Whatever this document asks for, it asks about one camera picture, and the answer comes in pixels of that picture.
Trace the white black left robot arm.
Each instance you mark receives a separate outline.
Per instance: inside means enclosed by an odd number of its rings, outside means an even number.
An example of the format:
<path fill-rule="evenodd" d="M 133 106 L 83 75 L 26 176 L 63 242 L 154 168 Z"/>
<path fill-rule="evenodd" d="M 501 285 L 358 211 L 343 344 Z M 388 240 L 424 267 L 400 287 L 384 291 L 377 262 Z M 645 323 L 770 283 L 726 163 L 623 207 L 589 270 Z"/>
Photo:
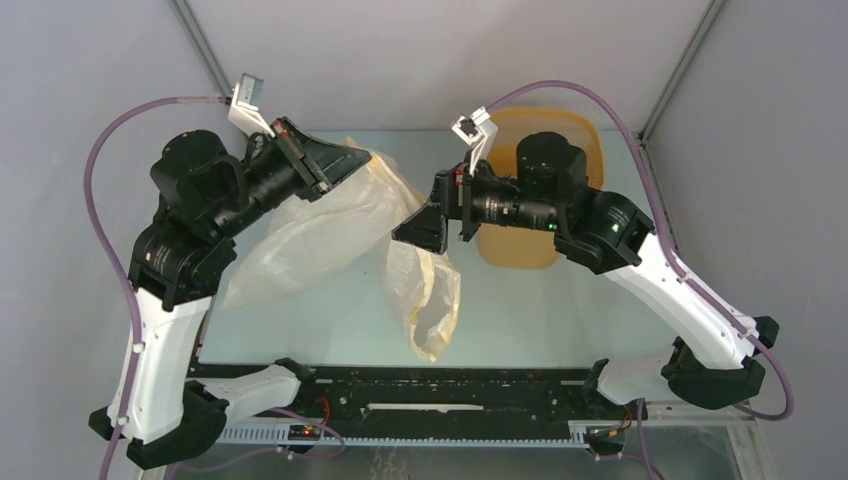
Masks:
<path fill-rule="evenodd" d="M 316 403 L 310 372 L 291 359 L 232 378 L 190 377 L 202 322 L 236 258 L 236 237 L 290 198 L 314 202 L 370 161 L 369 152 L 317 139 L 278 118 L 244 158 L 208 130 L 177 135 L 151 168 L 158 208 L 124 273 L 131 337 L 112 403 L 90 415 L 101 437 L 128 442 L 143 470 L 196 458 L 223 430 L 282 407 Z"/>

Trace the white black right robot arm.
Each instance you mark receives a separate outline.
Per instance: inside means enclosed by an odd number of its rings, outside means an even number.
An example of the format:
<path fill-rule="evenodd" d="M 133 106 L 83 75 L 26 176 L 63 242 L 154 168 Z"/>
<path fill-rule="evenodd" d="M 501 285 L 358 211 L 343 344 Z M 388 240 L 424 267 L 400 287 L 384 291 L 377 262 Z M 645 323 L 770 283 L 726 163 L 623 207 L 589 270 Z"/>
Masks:
<path fill-rule="evenodd" d="M 757 357 L 779 330 L 772 318 L 727 318 L 724 305 L 706 300 L 674 271 L 648 215 L 621 194 L 589 186 L 585 152 L 563 135 L 529 135 L 515 154 L 512 177 L 496 174 L 486 161 L 439 171 L 425 204 L 393 230 L 393 239 L 442 254 L 452 220 L 460 222 L 464 241 L 485 224 L 548 232 L 567 260 L 653 310 L 675 340 L 652 355 L 597 361 L 581 392 L 593 417 L 655 394 L 718 410 L 760 393 L 766 370 Z"/>

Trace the translucent cream trash bag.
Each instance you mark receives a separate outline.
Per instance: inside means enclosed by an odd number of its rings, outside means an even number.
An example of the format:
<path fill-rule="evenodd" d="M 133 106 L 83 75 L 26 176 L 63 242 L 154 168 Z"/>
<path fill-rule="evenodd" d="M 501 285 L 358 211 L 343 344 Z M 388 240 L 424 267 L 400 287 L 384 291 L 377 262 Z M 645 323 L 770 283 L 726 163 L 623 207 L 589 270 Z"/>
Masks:
<path fill-rule="evenodd" d="M 370 160 L 323 198 L 296 197 L 271 214 L 266 237 L 240 262 L 223 298 L 226 308 L 260 305 L 316 287 L 370 254 L 382 291 L 410 351 L 434 363 L 459 323 L 461 274 L 445 254 L 395 241 L 392 230 L 424 196 L 390 156 Z"/>

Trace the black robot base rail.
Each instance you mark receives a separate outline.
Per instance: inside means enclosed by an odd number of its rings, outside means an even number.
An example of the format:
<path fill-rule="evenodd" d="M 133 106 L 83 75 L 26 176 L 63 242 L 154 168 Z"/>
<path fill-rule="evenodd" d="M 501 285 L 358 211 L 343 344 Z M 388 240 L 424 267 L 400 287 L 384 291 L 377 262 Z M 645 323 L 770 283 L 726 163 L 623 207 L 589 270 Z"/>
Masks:
<path fill-rule="evenodd" d="M 589 392 L 585 368 L 316 366 L 289 410 L 350 447 L 610 449 L 636 405 Z"/>

